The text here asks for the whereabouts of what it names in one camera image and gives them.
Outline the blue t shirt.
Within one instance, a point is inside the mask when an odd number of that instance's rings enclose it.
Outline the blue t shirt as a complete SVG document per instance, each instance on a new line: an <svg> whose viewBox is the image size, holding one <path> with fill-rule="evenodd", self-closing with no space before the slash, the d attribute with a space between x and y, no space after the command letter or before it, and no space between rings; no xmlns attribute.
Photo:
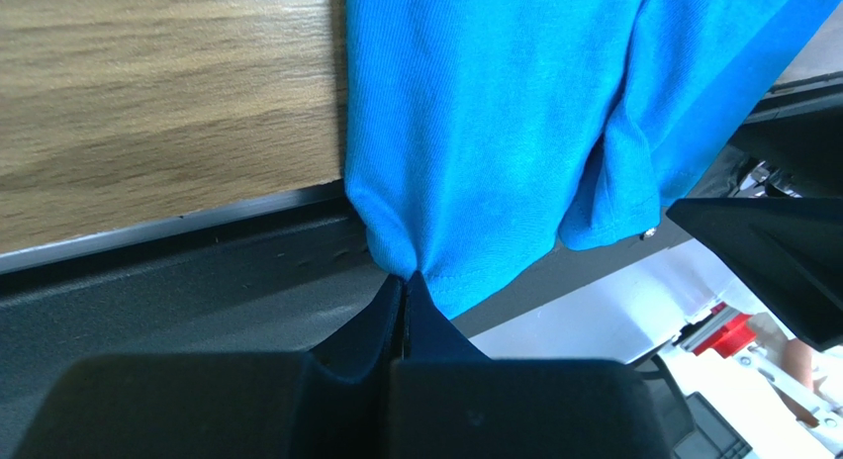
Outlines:
<svg viewBox="0 0 843 459"><path fill-rule="evenodd" d="M345 189L454 319L657 227L841 0L345 0Z"/></svg>

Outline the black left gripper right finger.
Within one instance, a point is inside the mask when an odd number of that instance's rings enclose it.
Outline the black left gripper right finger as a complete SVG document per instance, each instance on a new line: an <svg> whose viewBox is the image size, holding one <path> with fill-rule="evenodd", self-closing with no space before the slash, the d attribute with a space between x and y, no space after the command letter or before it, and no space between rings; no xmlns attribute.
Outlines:
<svg viewBox="0 0 843 459"><path fill-rule="evenodd" d="M609 360L492 360L405 286L388 400L391 458L668 458L637 372Z"/></svg>

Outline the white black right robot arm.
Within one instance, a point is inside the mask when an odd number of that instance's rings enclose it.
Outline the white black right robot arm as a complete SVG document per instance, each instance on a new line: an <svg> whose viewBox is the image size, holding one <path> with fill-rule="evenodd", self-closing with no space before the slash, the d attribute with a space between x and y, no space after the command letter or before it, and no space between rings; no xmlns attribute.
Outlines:
<svg viewBox="0 0 843 459"><path fill-rule="evenodd" d="M718 303L772 313L817 350L842 341L842 203L685 199L690 239L473 337L494 358L631 362Z"/></svg>

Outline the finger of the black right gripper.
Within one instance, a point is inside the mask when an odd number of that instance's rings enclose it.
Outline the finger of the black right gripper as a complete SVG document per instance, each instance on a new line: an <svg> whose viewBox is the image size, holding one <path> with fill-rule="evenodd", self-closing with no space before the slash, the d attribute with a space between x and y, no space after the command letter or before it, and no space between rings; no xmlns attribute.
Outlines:
<svg viewBox="0 0 843 459"><path fill-rule="evenodd" d="M800 340L820 351L841 344L841 199L683 199L667 216Z"/></svg>

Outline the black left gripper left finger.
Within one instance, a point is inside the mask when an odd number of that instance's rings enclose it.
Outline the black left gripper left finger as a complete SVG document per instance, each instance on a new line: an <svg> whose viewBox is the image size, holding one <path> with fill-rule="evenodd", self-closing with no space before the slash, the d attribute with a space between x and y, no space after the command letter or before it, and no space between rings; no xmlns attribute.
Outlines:
<svg viewBox="0 0 843 459"><path fill-rule="evenodd" d="M374 458L404 284L302 351L104 355L70 367L19 458Z"/></svg>

